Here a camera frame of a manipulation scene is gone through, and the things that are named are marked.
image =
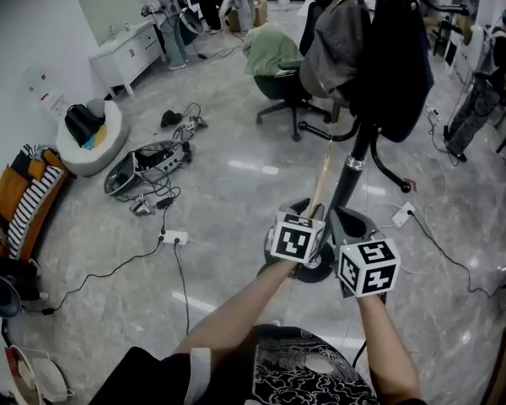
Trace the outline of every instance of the white power strip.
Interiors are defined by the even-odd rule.
[[[176,242],[176,239],[178,239],[179,245],[185,245],[187,243],[187,233],[181,232],[181,231],[163,231],[162,233],[159,233],[159,238],[162,239],[164,243],[169,243],[173,245]]]
[[[410,215],[408,214],[409,210],[413,213],[416,211],[416,209],[412,204],[410,204],[409,202],[405,202],[401,210],[397,212],[391,219],[392,223],[396,226],[396,228],[402,227],[405,224],[405,222],[410,218]]]

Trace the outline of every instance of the black pants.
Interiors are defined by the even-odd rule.
[[[23,285],[14,286],[21,300],[40,299],[40,292],[36,288],[28,285],[36,274],[37,269],[29,262],[0,257],[0,276],[14,276],[23,279]]]
[[[202,16],[207,24],[214,30],[221,29],[221,20],[219,19],[219,11],[216,7],[216,0],[200,0],[199,6],[201,7]]]

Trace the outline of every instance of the cabinet leg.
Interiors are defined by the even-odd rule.
[[[133,89],[132,89],[132,86],[130,84],[124,84],[124,87],[126,88],[126,91],[127,91],[127,93],[129,93],[130,96],[135,95],[133,93]]]

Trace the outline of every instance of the camouflage pants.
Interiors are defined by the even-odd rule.
[[[484,78],[474,78],[474,88],[449,125],[446,147],[462,154],[498,105],[500,96]]]

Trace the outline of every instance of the white chair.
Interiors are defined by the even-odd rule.
[[[118,154],[129,133],[129,124],[118,105],[105,101],[105,125],[107,136],[103,143],[91,150],[78,146],[62,120],[58,127],[57,149],[63,164],[78,176],[91,176],[103,170]]]

